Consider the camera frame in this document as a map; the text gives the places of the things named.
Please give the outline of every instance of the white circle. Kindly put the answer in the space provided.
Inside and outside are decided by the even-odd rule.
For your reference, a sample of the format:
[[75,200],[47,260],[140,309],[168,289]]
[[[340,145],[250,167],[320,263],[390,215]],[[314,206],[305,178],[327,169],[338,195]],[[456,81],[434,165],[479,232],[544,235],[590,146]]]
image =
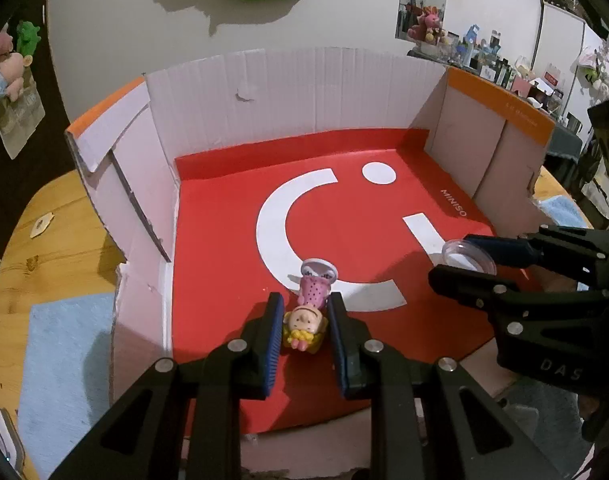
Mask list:
[[393,168],[383,162],[370,162],[362,167],[362,174],[374,184],[391,184],[395,180]]

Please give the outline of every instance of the white smiley logo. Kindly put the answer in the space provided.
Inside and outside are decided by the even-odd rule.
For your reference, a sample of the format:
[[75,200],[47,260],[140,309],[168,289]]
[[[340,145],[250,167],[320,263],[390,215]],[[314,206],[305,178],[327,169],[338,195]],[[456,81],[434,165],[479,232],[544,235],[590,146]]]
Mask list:
[[[391,166],[370,162],[362,168],[363,176],[374,184],[391,184],[396,179]],[[286,216],[296,200],[306,192],[325,184],[337,184],[333,170],[310,171],[282,184],[265,200],[256,222],[256,243],[268,271],[286,288],[297,291],[302,259],[286,237]],[[421,244],[432,263],[440,263],[444,240],[429,219],[417,213],[403,218],[411,233]],[[407,303],[393,280],[378,283],[355,283],[336,280],[332,290],[341,292],[345,306],[352,312],[390,310]]]

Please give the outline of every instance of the green plush toy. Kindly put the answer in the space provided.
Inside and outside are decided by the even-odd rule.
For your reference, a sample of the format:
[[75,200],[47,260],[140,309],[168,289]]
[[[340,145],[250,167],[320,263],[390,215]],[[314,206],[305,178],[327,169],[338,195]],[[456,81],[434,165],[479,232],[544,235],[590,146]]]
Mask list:
[[18,33],[18,43],[16,51],[22,56],[33,56],[36,47],[42,38],[38,36],[40,27],[34,26],[31,22],[19,22],[16,32]]

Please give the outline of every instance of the white curved stripe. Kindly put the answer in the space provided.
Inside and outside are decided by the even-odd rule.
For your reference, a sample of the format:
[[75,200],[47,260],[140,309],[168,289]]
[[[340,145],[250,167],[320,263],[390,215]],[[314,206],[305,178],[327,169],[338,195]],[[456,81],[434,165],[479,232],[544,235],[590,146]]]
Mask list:
[[[302,260],[286,237],[286,216],[296,200],[307,191],[337,182],[330,168],[310,171],[278,187],[260,208],[256,223],[258,251],[268,271],[286,288],[297,290],[296,280],[302,266]],[[389,310],[407,303],[393,280],[380,283],[337,280],[332,290],[342,293],[347,310],[352,312]]]

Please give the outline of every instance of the orange cardboard edge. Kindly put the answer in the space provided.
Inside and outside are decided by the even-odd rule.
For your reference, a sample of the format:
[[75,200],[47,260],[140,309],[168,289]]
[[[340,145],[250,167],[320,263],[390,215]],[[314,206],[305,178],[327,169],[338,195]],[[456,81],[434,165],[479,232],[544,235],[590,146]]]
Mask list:
[[515,124],[541,146],[546,146],[549,142],[555,125],[553,119],[517,95],[455,67],[449,67],[448,85]]
[[111,108],[115,103],[121,100],[125,95],[131,92],[137,86],[144,82],[144,77],[140,76],[124,85],[121,89],[116,90],[110,96],[104,98],[95,106],[89,108],[85,113],[78,117],[67,128],[67,131],[72,134],[74,139],[78,139],[84,131],[91,126],[104,112]]

